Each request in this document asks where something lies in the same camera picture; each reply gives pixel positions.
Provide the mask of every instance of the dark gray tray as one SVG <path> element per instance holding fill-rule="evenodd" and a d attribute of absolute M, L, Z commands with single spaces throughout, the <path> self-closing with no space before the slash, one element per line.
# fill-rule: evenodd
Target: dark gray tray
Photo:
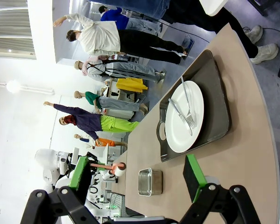
<path fill-rule="evenodd" d="M 173 159 L 181 154 L 204 146 L 212 141 L 224 137 L 231 127 L 230 111 L 227 103 L 225 86 L 219 74 L 214 57 L 209 50 L 205 50 L 183 74 L 184 81 L 193 81 L 201 89 L 204 100 L 204 118 L 201 131 L 194 145 L 183 153 L 174 152 L 167 140 L 160 138 L 160 125 L 166 121 L 168 99 L 182 83 L 179 80 L 171 91 L 161 100 L 160 121 L 156 134 L 161 145 L 161 161 Z"/>

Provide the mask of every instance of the beige cap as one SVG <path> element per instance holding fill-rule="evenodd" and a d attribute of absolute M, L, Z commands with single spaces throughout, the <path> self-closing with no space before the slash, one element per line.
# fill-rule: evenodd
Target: beige cap
<path fill-rule="evenodd" d="M 79 69 L 79 62 L 81 62 L 81 61 L 76 61 L 76 62 L 74 63 L 74 68 L 77 69 L 77 70 L 80 70 L 80 69 Z"/>

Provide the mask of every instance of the red scarf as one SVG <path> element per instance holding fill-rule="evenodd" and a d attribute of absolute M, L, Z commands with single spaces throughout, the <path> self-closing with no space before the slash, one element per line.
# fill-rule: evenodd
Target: red scarf
<path fill-rule="evenodd" d="M 64 117 L 64 122 L 66 124 L 77 125 L 76 119 L 75 119 L 75 117 L 73 115 L 68 115 L 68 116 Z"/>

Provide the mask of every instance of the beige tabletop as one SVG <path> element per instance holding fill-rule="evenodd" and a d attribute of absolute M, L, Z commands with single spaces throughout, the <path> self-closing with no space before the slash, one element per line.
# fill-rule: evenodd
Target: beige tabletop
<path fill-rule="evenodd" d="M 125 151 L 113 163 L 120 163 L 120 162 L 126 163 L 126 155 L 127 155 L 127 151 Z M 122 176 L 118 177 L 118 183 L 112 183 L 111 190 L 113 193 L 117 193 L 117 194 L 121 194 L 121 195 L 126 194 L 126 173 L 124 173 Z"/>
<path fill-rule="evenodd" d="M 261 223 L 275 224 L 280 211 L 278 160 L 255 72 L 229 25 L 207 49 L 212 52 L 226 86 L 232 127 L 225 137 L 191 153 L 195 154 L 204 174 L 217 177 L 222 187 L 228 189 L 235 184 L 246 187 Z M 128 138 L 126 207 L 146 216 L 180 221 L 191 205 L 182 175 L 185 155 L 161 162 L 156 137 L 159 103 Z M 163 194 L 138 195 L 138 172 L 148 167 L 163 171 Z M 210 213 L 205 223 L 224 222 L 218 213 Z"/>

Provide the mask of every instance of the hat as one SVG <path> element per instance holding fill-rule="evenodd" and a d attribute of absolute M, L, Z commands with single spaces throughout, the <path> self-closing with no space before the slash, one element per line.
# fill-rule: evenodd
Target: hat
<path fill-rule="evenodd" d="M 77 70 L 80 70 L 80 69 L 79 69 L 79 62 L 81 62 L 81 61 L 76 61 L 76 62 L 74 63 L 74 68 L 77 69 Z"/>
<path fill-rule="evenodd" d="M 100 8 L 98 8 L 99 13 L 103 13 L 105 11 L 105 8 L 107 8 L 107 7 L 101 6 Z"/>

